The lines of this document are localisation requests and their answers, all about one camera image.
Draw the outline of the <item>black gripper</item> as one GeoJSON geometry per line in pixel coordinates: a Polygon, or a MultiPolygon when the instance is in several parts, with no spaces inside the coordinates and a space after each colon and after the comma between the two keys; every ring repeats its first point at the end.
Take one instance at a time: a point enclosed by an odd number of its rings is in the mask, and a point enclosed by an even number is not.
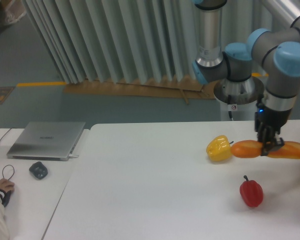
{"type": "Polygon", "coordinates": [[[267,107],[259,98],[256,103],[257,111],[254,114],[254,130],[257,140],[262,143],[261,155],[268,156],[270,152],[278,151],[285,145],[285,141],[272,133],[280,133],[281,127],[288,121],[292,109],[277,111],[267,107]]]}

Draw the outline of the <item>person's hand at mouse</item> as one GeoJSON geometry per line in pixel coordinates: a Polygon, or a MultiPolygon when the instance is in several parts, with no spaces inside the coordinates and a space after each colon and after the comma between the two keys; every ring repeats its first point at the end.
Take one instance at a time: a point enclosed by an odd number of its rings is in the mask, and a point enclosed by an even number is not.
{"type": "Polygon", "coordinates": [[[13,192],[15,190],[15,183],[8,180],[8,179],[5,179],[5,178],[2,178],[0,179],[0,191],[2,192],[13,192]]]}

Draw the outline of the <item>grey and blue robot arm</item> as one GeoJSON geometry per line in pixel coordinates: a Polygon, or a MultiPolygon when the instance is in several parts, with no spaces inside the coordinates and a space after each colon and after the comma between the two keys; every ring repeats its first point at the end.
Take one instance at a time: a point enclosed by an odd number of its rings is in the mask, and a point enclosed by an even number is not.
{"type": "Polygon", "coordinates": [[[283,148],[281,127],[287,122],[300,90],[300,1],[264,0],[262,4],[285,27],[279,32],[253,31],[246,43],[221,49],[224,0],[196,0],[199,50],[192,62],[201,84],[219,81],[214,95],[228,105],[254,103],[254,130],[260,153],[283,148]]]}

